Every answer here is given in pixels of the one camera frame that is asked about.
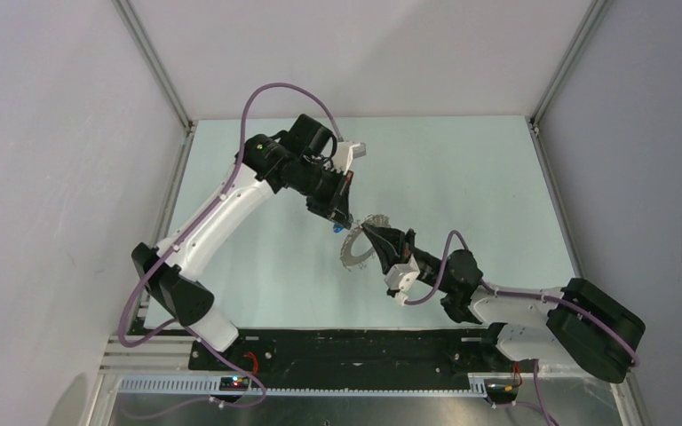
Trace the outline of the large steel ring disc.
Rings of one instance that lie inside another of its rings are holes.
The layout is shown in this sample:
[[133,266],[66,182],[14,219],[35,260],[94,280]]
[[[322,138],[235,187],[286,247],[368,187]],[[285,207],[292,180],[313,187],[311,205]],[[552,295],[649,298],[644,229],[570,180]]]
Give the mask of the large steel ring disc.
[[383,214],[373,214],[353,225],[352,229],[346,234],[339,252],[341,265],[347,271],[364,269],[366,262],[375,256],[375,250],[363,232],[363,225],[389,227],[390,218]]

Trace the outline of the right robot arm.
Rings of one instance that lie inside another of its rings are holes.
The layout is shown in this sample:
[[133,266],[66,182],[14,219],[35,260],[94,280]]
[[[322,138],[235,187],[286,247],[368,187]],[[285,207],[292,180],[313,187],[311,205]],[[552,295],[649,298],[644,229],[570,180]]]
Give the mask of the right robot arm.
[[413,230],[361,225],[381,264],[387,293],[414,307],[438,299],[456,324],[487,327],[480,358],[501,371],[513,361],[579,367],[608,383],[622,383],[641,363],[644,321],[583,278],[553,288],[490,284],[463,235],[448,234],[440,256],[416,245]]

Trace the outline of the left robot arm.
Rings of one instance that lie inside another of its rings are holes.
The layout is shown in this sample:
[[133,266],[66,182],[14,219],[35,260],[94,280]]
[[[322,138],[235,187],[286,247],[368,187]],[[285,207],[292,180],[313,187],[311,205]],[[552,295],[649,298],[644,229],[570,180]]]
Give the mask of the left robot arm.
[[246,139],[229,175],[180,228],[154,246],[140,243],[132,251],[143,288],[173,321],[211,347],[216,363],[237,368],[245,346],[200,283],[204,268],[244,219],[282,189],[302,195],[310,213],[350,229],[352,164],[365,154],[365,144],[340,140],[306,114],[289,130]]

